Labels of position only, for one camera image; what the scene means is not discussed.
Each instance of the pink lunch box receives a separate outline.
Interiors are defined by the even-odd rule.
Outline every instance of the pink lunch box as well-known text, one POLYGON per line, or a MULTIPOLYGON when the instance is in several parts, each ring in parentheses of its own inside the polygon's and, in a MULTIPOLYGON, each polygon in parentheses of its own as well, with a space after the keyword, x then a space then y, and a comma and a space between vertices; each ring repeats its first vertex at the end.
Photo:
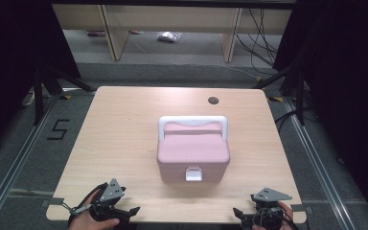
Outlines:
POLYGON ((165 182, 221 181, 230 162, 223 116, 164 116, 157 163, 165 182))

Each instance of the wooden table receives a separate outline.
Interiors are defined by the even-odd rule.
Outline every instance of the wooden table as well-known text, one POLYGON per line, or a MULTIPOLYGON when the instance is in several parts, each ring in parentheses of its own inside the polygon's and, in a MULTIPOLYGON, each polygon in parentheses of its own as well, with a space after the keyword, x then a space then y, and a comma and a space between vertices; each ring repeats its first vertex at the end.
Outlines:
MULTIPOLYGON (((54 197, 78 205, 97 185, 115 177, 126 187, 116 207, 140 206, 132 222, 240 223, 236 207, 256 212, 250 195, 268 187, 301 204, 265 94, 258 89, 99 88, 54 197), (210 104, 210 97, 218 104, 210 104), (164 183, 157 154, 157 123, 165 115, 222 115, 228 119, 231 162, 220 183, 164 183)), ((50 205, 48 219, 68 219, 50 205)), ((304 212, 294 213, 304 222, 304 212)))

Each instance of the white latch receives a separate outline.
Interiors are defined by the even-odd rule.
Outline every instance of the white latch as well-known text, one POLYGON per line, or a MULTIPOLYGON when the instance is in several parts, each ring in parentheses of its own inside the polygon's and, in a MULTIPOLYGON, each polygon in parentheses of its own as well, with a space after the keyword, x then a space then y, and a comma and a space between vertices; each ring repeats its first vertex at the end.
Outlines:
POLYGON ((187 181, 202 181, 202 169, 188 168, 185 172, 185 179, 187 181))

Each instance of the black cable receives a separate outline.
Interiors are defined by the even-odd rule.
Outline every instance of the black cable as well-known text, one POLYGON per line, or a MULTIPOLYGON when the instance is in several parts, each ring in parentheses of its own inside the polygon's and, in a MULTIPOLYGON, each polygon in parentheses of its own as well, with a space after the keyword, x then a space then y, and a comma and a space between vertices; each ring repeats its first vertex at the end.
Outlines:
POLYGON ((294 221, 292 221, 291 219, 291 217, 287 214, 287 213, 284 213, 286 216, 288 216, 289 217, 289 219, 287 219, 287 218, 284 218, 284 217, 282 217, 282 216, 279 216, 279 215, 277 215, 277 214, 275 214, 275 213, 272 213, 272 215, 274 216, 274 217, 277 217, 277 218, 279 218, 279 219, 281 219, 282 221, 285 221, 286 223, 288 223, 288 225, 292 228, 292 230, 299 230, 299 228, 297 227, 297 225, 295 225, 295 223, 294 223, 294 221))
POLYGON ((256 67, 255 67, 255 65, 253 64, 253 56, 256 56, 257 58, 260 58, 262 61, 264 61, 266 64, 268 64, 268 65, 270 65, 270 66, 272 66, 272 64, 268 61, 268 60, 266 60, 264 57, 262 57, 261 55, 259 55, 258 53, 256 53, 255 51, 253 51, 252 49, 250 49, 247 45, 245 45, 244 43, 243 43, 243 41, 241 40, 241 38, 238 36, 238 35, 236 35, 236 37, 238 38, 238 40, 239 40, 239 42, 241 43, 241 45, 243 46, 243 48, 247 51, 247 52, 249 52, 250 53, 250 63, 251 63, 251 65, 252 65, 252 68, 256 71, 256 72, 258 72, 258 73, 261 73, 261 74, 266 74, 266 75, 273 75, 272 73, 267 73, 267 72, 263 72, 263 71, 260 71, 260 70, 258 70, 256 67))
POLYGON ((256 26, 256 28, 258 29, 258 36, 257 36, 257 38, 259 37, 259 35, 262 37, 262 40, 264 41, 264 44, 265 44, 265 47, 263 47, 263 46, 261 46, 262 48, 264 48, 264 49, 266 49, 267 50, 267 53, 268 53, 268 56, 270 57, 270 59, 271 59, 271 57, 273 57, 274 58, 274 56, 271 54, 271 52, 272 52, 272 50, 271 49, 273 49, 276 53, 277 53, 277 49, 275 49, 273 46, 271 46, 268 42, 267 42, 267 40, 265 39, 265 24, 264 24, 264 18, 265 18, 265 10, 264 9, 261 9, 261 24, 260 24, 260 26, 258 25, 258 23, 257 23, 257 21, 256 21, 256 19, 255 19, 255 16, 253 15, 253 13, 252 13, 252 10, 250 10, 249 9, 249 13, 250 13, 250 15, 252 16, 252 19, 253 19, 253 21, 255 22, 255 26, 256 26))
POLYGON ((259 44, 259 42, 257 42, 250 34, 247 34, 249 36, 249 38, 253 41, 253 42, 256 42, 256 44, 260 47, 260 48, 263 48, 263 49, 268 49, 270 52, 273 52, 273 53, 277 53, 277 50, 272 50, 270 48, 267 48, 261 44, 259 44))
POLYGON ((89 197, 91 197, 95 192, 97 192, 97 190, 102 190, 103 188, 105 188, 107 186, 107 183, 105 182, 104 184, 98 185, 95 189, 93 189, 83 200, 82 202, 79 204, 79 206, 70 209, 70 217, 68 218, 68 222, 67 222, 67 226, 70 226, 71 222, 73 222, 74 217, 76 215, 73 215, 71 212, 72 211, 76 211, 77 209, 79 209, 80 207, 82 207, 82 205, 86 202, 86 200, 88 200, 89 197))
POLYGON ((268 64, 268 65, 270 65, 270 66, 273 66, 273 64, 272 64, 270 61, 268 61, 268 60, 267 60, 267 59, 265 59, 263 56, 261 56, 261 55, 259 55, 258 53, 256 53, 256 52, 253 50, 253 48, 251 49, 251 48, 249 48, 246 44, 244 44, 244 43, 243 43, 243 41, 241 40, 241 38, 239 37, 239 35, 238 35, 238 34, 236 35, 236 37, 238 38, 239 42, 241 43, 241 45, 243 46, 243 48, 244 48, 247 52, 251 53, 252 55, 254 55, 254 56, 256 56, 256 57, 258 57, 259 59, 261 59, 262 61, 264 61, 266 64, 268 64))
MULTIPOLYGON (((303 111, 304 111, 304 110, 310 110, 310 109, 311 109, 311 106, 303 107, 303 111)), ((290 112, 288 112, 288 113, 284 114, 283 116, 281 116, 281 117, 277 118, 276 120, 274 120, 274 123, 275 123, 275 124, 277 124, 279 121, 283 120, 283 121, 280 123, 279 127, 277 128, 277 131, 278 131, 279 133, 280 133, 280 131, 281 131, 281 129, 282 129, 282 126, 283 126, 283 123, 286 121, 286 119, 287 119, 288 117, 290 117, 291 115, 294 115, 294 114, 296 114, 296 113, 297 113, 297 110, 296 110, 296 109, 294 109, 294 110, 292 110, 292 111, 290 111, 290 112)))

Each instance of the gray floor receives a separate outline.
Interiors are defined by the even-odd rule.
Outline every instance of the gray floor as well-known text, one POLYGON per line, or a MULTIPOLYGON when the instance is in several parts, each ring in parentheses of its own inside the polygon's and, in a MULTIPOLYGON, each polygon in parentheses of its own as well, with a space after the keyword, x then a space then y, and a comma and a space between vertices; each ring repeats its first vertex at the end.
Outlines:
MULTIPOLYGON (((156 32, 131 34, 122 58, 115 62, 111 60, 105 38, 89 37, 84 31, 64 31, 64 33, 79 65, 82 78, 93 86, 104 84, 157 85, 159 82, 149 82, 151 78, 147 76, 147 73, 150 68, 152 73, 155 73, 154 75, 159 75, 159 78, 187 78, 193 80, 193 83, 185 86, 202 86, 201 76, 192 75, 192 71, 197 67, 197 71, 202 68, 213 74, 216 71, 217 79, 212 80, 214 83, 208 82, 209 86, 222 87, 224 82, 221 82, 220 78, 230 76, 235 82, 228 83, 228 87, 248 88, 257 82, 257 77, 266 78, 268 76, 258 71, 270 72, 266 63, 256 57, 251 59, 249 53, 239 42, 236 44, 232 62, 225 63, 218 34, 182 34, 175 43, 158 41, 156 32), (251 60, 253 60, 253 66, 258 68, 257 70, 251 68, 251 60)), ((253 46, 246 34, 241 35, 241 40, 250 47, 253 46)), ((279 45, 280 40, 280 36, 267 37, 267 41, 274 47, 279 45)), ((268 58, 265 49, 256 48, 255 51, 268 58)), ((62 84, 64 87, 74 87, 67 82, 62 82, 62 84)), ((268 97, 280 96, 278 93, 280 85, 281 81, 268 86, 265 90, 266 95, 268 97)), ((0 210, 0 229, 66 229, 64 221, 49 221, 45 218, 45 201, 50 199, 56 189, 62 169, 65 167, 68 155, 94 97, 93 94, 83 91, 70 92, 72 92, 70 100, 56 101, 49 119, 39 133, 33 151, 17 176, 0 210), (62 126, 60 126, 67 129, 67 134, 62 140, 50 141, 48 138, 59 135, 52 131, 58 119, 68 120, 68 122, 61 123, 62 126)), ((284 103, 268 103, 274 119, 288 112, 284 103)), ((316 120, 314 112, 305 113, 305 117, 306 130, 326 166, 335 189, 348 209, 356 229, 368 229, 366 201, 349 172, 343 165, 336 162, 337 152, 328 139, 326 131, 316 120)), ((26 106, 19 110, 5 135, 0 138, 0 184, 28 138, 33 128, 33 120, 34 106, 26 106)), ((309 225, 300 224, 300 229, 343 229, 335 217, 331 203, 324 193, 323 185, 311 165, 291 119, 284 123, 280 137, 300 197, 308 211, 309 225)))

